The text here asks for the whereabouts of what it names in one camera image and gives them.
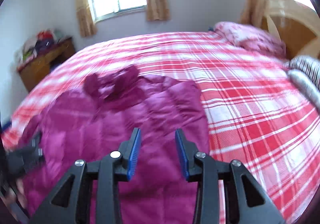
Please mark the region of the person's left hand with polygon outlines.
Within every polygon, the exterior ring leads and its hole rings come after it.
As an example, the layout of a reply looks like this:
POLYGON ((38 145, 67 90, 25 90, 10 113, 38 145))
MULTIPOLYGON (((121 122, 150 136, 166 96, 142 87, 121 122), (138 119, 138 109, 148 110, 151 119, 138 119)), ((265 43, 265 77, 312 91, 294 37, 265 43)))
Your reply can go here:
POLYGON ((27 206, 27 199, 25 197, 22 179, 18 179, 14 187, 15 189, 9 188, 7 204, 11 205, 14 202, 19 202, 22 208, 25 209, 27 206))

